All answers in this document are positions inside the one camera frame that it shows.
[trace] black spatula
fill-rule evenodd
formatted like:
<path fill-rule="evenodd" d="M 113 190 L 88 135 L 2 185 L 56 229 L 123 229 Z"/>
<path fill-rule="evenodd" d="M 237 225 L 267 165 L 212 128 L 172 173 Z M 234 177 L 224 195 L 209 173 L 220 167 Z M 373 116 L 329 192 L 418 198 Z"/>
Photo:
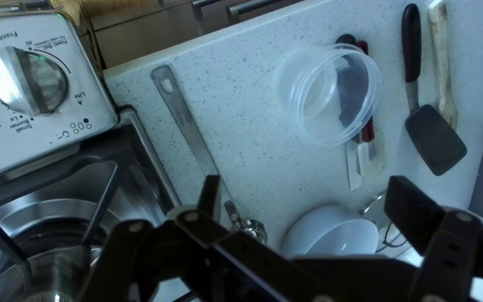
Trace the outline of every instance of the black spatula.
<path fill-rule="evenodd" d="M 407 130 L 410 138 L 433 175 L 445 175 L 465 155 L 467 146 L 444 116 L 432 106 L 420 106 L 418 78 L 422 74 L 422 17 L 412 4 L 403 16 L 403 54 L 407 66 L 407 89 L 410 118 Z"/>

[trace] control panel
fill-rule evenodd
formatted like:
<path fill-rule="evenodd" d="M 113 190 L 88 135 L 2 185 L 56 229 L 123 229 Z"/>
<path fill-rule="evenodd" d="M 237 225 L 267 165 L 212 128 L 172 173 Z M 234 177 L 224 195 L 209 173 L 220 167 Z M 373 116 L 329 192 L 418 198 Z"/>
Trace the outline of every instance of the control panel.
<path fill-rule="evenodd" d="M 0 17 L 0 173 L 117 123 L 71 22 L 56 12 Z"/>

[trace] white speckled countertop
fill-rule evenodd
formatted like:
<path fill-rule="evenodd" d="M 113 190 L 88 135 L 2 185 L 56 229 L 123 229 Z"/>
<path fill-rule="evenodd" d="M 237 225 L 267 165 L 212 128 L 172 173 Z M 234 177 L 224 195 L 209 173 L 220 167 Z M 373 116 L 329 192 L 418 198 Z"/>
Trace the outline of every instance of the white speckled countertop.
<path fill-rule="evenodd" d="M 278 247 L 288 227 L 309 209 L 338 202 L 358 210 L 387 188 L 392 175 L 407 175 L 442 205 L 467 209 L 483 152 L 483 2 L 449 0 L 459 133 L 469 157 L 440 178 L 418 158 L 403 126 L 410 113 L 400 42 L 407 4 L 306 0 L 110 69 L 106 81 L 120 106 L 138 110 L 180 200 L 194 205 L 204 173 L 152 81 L 155 68 L 174 68 L 241 212 L 267 225 L 271 247 Z M 418 4 L 423 14 L 420 94 L 423 105 L 435 105 L 430 2 Z M 387 168 L 380 180 L 356 192 L 348 187 L 345 150 L 304 141 L 291 128 L 272 86 L 283 54 L 333 44 L 345 32 L 370 42 L 383 78 L 375 125 Z"/>

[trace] stove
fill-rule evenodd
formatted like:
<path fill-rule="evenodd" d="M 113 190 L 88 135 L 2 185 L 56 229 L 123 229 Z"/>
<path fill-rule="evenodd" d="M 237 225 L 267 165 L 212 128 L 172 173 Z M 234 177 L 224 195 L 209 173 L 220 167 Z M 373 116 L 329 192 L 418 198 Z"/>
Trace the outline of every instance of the stove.
<path fill-rule="evenodd" d="M 0 7 L 0 301 L 76 299 L 115 225 L 177 193 L 132 108 L 115 108 L 75 26 Z"/>

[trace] oven control knob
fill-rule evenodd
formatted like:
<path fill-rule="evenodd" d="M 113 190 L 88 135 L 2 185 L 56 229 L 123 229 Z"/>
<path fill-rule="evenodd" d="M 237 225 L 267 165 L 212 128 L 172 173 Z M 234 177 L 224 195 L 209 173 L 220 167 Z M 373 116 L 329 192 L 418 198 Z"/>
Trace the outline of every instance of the oven control knob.
<path fill-rule="evenodd" d="M 16 47 L 0 49 L 0 101 L 39 116 L 53 113 L 68 96 L 70 81 L 49 58 Z"/>

